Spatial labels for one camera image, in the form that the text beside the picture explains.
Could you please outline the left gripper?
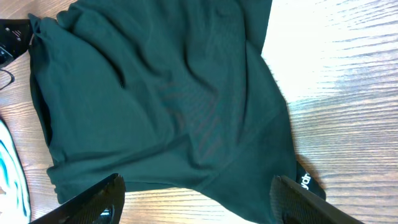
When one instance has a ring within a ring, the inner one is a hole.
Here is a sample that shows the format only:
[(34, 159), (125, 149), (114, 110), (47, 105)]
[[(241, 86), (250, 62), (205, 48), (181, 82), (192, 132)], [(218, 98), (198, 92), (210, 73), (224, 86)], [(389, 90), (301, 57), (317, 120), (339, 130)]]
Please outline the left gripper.
[(27, 51), (32, 36), (30, 20), (1, 19), (1, 68)]

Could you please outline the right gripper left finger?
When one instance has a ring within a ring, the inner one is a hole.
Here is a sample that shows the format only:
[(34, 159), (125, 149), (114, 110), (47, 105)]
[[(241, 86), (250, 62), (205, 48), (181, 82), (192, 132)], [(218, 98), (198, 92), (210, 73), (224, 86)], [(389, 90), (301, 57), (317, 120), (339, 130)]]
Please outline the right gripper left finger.
[(32, 224), (119, 224), (125, 192), (123, 177), (111, 174)]

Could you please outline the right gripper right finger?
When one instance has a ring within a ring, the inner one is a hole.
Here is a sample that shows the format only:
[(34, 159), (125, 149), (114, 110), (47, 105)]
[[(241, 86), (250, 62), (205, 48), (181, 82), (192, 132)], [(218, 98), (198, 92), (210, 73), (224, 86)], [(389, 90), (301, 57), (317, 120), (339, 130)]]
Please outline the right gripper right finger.
[(275, 176), (271, 208), (279, 224), (363, 224), (286, 176)]

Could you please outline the black t-shirt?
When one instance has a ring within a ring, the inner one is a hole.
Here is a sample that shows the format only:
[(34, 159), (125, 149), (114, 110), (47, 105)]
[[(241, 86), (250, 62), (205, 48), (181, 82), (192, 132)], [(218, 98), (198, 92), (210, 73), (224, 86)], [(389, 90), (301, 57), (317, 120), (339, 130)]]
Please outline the black t-shirt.
[(129, 192), (195, 190), (273, 223), (297, 162), (287, 104), (261, 56), (271, 2), (79, 0), (30, 16), (30, 89), (60, 203), (113, 173)]

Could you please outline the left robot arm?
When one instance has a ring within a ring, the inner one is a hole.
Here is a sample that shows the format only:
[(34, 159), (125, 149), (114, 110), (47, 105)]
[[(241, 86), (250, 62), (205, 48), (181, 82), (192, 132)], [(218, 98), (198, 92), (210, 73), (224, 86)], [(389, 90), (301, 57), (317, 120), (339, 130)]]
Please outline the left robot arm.
[[(1, 19), (1, 73), (7, 82), (1, 89), (15, 81), (15, 76), (4, 69), (27, 50), (32, 36), (27, 19)], [(27, 181), (12, 135), (1, 120), (1, 223), (30, 223), (31, 209)]]

